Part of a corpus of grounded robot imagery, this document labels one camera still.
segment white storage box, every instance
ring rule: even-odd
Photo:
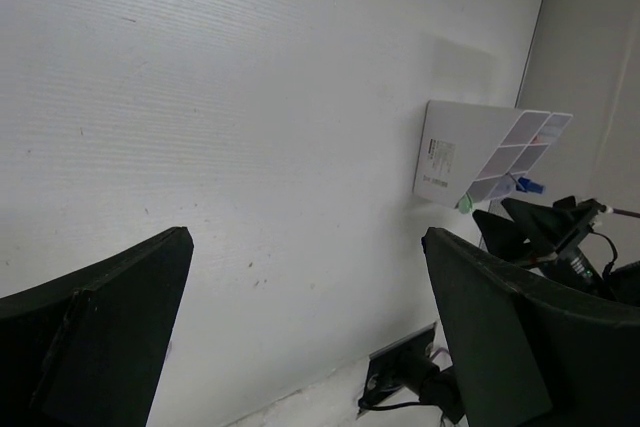
[[[560,137],[570,114],[457,102],[427,105],[414,193],[455,207],[507,197]]]

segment green object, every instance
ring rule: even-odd
[[[471,212],[473,210],[473,200],[471,199],[471,196],[468,193],[464,194],[464,197],[462,197],[458,202],[457,207],[458,212],[461,214],[468,214]]]

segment blue object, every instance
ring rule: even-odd
[[[518,185],[516,186],[516,190],[518,192],[527,192],[532,194],[544,194],[545,189],[546,187],[544,185],[538,184],[526,177],[520,177],[518,179]]]

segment white floor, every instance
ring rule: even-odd
[[[0,0],[0,295],[195,240],[149,425],[220,426],[437,317],[431,98],[512,107],[541,0]]]

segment label on box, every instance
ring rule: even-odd
[[[455,152],[456,144],[444,140],[429,139],[427,173],[422,180],[445,189],[449,187],[449,175]]]

